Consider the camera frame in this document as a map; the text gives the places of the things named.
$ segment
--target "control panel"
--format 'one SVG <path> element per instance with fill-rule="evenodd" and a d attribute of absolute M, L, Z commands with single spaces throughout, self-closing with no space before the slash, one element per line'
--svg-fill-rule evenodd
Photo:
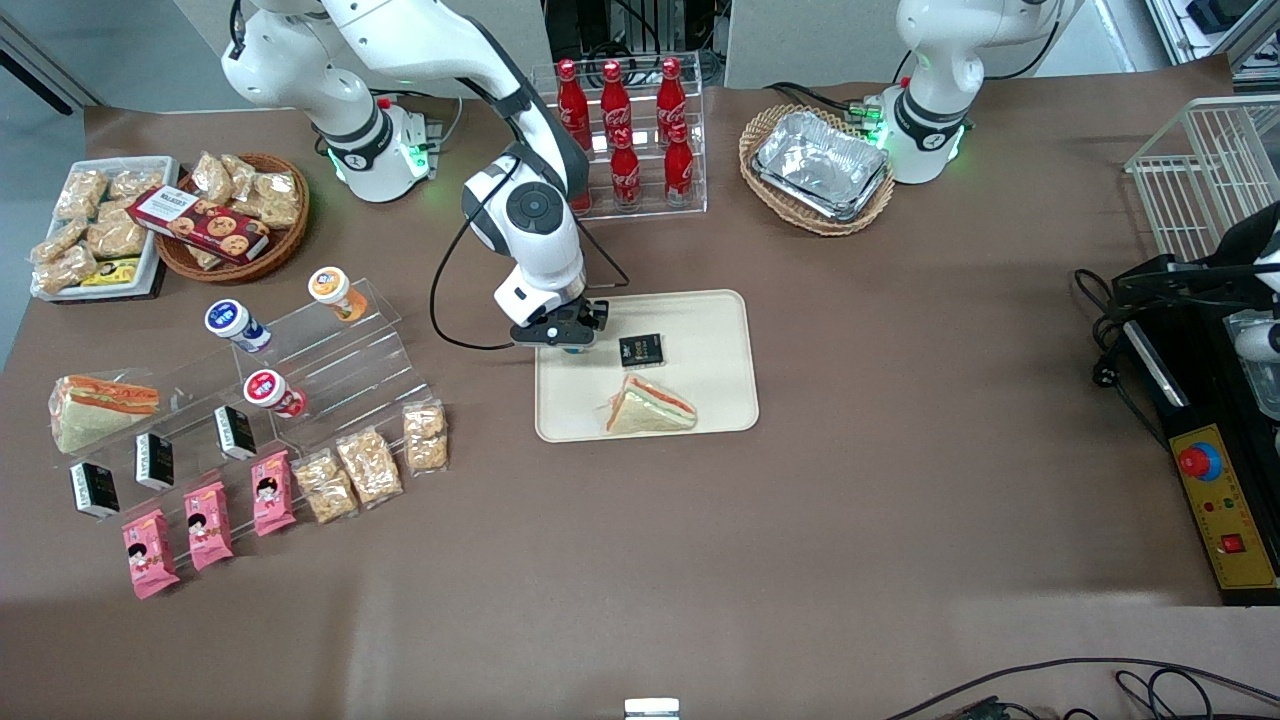
<path fill-rule="evenodd" d="M 1217 424 L 1169 441 L 1213 574 L 1222 589 L 1276 588 L 1262 538 Z"/>

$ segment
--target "sandwich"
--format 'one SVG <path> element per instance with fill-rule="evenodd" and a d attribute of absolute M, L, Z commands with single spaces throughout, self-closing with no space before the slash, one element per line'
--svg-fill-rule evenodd
<path fill-rule="evenodd" d="M 672 392 L 628 373 L 622 392 L 613 396 L 613 413 L 604 425 L 612 434 L 687 430 L 698 423 L 698 411 Z"/>
<path fill-rule="evenodd" d="M 150 418 L 159 406 L 155 388 L 68 375 L 49 398 L 54 442 L 69 455 Z"/>

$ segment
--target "robotic arm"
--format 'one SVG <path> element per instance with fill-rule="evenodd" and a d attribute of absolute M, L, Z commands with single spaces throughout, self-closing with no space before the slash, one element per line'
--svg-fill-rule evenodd
<path fill-rule="evenodd" d="M 918 67 L 908 86 L 881 95 L 893 179 L 928 182 L 960 142 L 960 127 L 986 79 L 979 47 L 1018 45 L 1053 32 L 1083 0 L 901 0 L 897 32 Z"/>
<path fill-rule="evenodd" d="M 223 55 L 228 79 L 252 102 L 303 110 L 362 199 L 399 197 L 425 170 L 413 172 L 411 115 L 394 105 L 378 108 L 358 77 L 329 63 L 342 44 L 390 77 L 457 78 L 507 120 L 516 141 L 466 182 L 462 197 L 485 246 L 516 261 L 494 299 L 516 324 L 517 343 L 591 345 L 608 304 L 582 297 L 582 250 L 566 201 L 586 190 L 586 155 L 497 40 L 439 0 L 260 5 L 246 26 L 244 47 L 233 42 Z"/>

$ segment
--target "coca-cola bottle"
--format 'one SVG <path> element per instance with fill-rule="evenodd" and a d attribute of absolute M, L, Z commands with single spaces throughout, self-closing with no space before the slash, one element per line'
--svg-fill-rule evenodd
<path fill-rule="evenodd" d="M 694 151 L 689 149 L 689 126 L 681 123 L 671 127 L 671 145 L 667 146 L 664 165 L 667 205 L 687 206 L 694 199 Z"/>
<path fill-rule="evenodd" d="M 685 124 L 685 87 L 680 85 L 680 60 L 662 61 L 662 86 L 658 87 L 658 145 L 671 142 L 671 128 Z"/>
<path fill-rule="evenodd" d="M 613 204 L 620 213 L 634 213 L 640 208 L 640 158 L 631 147 L 631 128 L 620 128 L 609 135 L 613 140 Z"/>
<path fill-rule="evenodd" d="M 586 158 L 591 159 L 591 118 L 586 111 L 586 94 L 577 82 L 577 68 L 573 60 L 564 58 L 556 65 L 556 74 L 559 76 L 559 95 L 557 102 L 561 110 L 561 124 L 568 131 L 573 140 L 586 151 Z M 585 215 L 591 210 L 591 191 L 582 191 L 581 195 L 568 201 L 570 209 L 576 215 Z"/>
<path fill-rule="evenodd" d="M 631 97 L 622 87 L 622 65 L 617 60 L 604 61 L 604 92 L 600 94 L 600 114 L 604 115 L 604 137 L 609 149 L 621 131 L 626 129 L 627 146 L 631 146 Z"/>

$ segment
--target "floor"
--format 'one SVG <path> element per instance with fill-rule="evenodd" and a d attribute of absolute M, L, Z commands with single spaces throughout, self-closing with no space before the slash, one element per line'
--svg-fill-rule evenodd
<path fill-rule="evenodd" d="M 82 13 L 96 0 L 0 0 L 0 12 L 37 38 L 106 104 L 148 111 L 243 108 L 172 0 L 118 4 L 109 17 Z M 88 17 L 93 24 L 68 22 Z M 145 27 L 156 42 L 137 42 Z M 182 56 L 182 63 L 173 63 Z M 100 61 L 110 58 L 110 63 Z M 1037 74 L 1148 70 L 1167 64 L 1143 0 L 1085 0 Z M 82 118 L 63 117 L 0 73 L 0 260 L 19 278 L 0 286 L 0 363 L 29 300 L 26 254 L 42 240 L 67 167 L 83 158 Z"/>

